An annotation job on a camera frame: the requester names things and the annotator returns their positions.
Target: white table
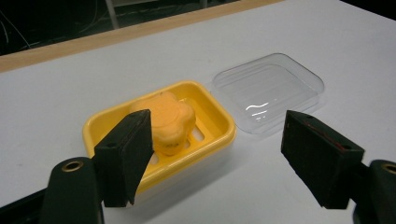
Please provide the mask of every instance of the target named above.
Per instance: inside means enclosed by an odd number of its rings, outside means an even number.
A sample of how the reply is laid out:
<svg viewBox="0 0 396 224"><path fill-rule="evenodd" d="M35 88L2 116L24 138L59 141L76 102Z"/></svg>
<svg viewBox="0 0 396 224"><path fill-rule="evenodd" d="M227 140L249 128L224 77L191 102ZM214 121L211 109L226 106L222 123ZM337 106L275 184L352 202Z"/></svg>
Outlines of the white table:
<svg viewBox="0 0 396 224"><path fill-rule="evenodd" d="M0 206L86 156L90 115L182 79L210 88L218 72L274 52L323 79L325 105L312 115L365 148L365 164L396 161L395 36L395 21L343 2L290 0L2 73ZM239 131L155 196L106 208L106 223L352 223L354 203L319 207L280 142L281 132Z"/></svg>

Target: wooden table edge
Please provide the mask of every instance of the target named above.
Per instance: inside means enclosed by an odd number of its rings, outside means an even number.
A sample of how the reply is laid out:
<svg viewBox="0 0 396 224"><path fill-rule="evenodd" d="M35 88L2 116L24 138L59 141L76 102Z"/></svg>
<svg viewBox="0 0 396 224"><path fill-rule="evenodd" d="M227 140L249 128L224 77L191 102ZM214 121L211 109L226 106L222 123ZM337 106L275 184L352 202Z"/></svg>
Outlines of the wooden table edge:
<svg viewBox="0 0 396 224"><path fill-rule="evenodd" d="M72 39L37 49L28 49L25 51L11 53L0 56L0 72L6 72L36 63L47 62L91 49L99 49L145 35L152 35L199 21L207 21L281 1L283 0L240 0L217 7L209 7L156 21L140 23L97 35L89 35L82 38Z"/></svg>

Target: soap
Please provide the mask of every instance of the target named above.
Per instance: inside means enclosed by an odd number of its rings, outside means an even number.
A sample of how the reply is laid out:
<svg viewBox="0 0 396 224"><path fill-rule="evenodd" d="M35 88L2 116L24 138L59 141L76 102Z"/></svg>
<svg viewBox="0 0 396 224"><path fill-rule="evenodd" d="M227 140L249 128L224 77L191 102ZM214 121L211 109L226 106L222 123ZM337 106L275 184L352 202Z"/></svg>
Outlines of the soap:
<svg viewBox="0 0 396 224"><path fill-rule="evenodd" d="M192 106L179 101L170 91L133 103L130 112L149 109L154 150L167 156L176 155L195 126Z"/></svg>

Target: dark background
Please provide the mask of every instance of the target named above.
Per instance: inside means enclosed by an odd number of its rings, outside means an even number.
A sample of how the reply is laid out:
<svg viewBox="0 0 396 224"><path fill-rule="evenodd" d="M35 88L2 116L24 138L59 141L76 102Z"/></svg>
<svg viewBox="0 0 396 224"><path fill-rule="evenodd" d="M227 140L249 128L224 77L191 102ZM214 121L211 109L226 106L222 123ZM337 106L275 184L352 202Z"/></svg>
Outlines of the dark background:
<svg viewBox="0 0 396 224"><path fill-rule="evenodd" d="M236 0L209 0L208 6ZM396 20L393 1L343 0ZM117 7L120 27L200 9L199 0ZM0 55L112 30L105 0L0 0Z"/></svg>

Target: clear plastic container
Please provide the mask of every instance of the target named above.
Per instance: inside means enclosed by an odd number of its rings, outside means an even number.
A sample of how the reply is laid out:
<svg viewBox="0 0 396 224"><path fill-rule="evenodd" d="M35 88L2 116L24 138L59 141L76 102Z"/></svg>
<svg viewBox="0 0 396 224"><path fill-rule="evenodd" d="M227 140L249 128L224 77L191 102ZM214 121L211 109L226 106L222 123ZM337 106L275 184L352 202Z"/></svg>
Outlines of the clear plastic container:
<svg viewBox="0 0 396 224"><path fill-rule="evenodd" d="M285 54L271 54L221 72L211 93L246 133L282 128L288 109L304 112L324 92L320 77Z"/></svg>

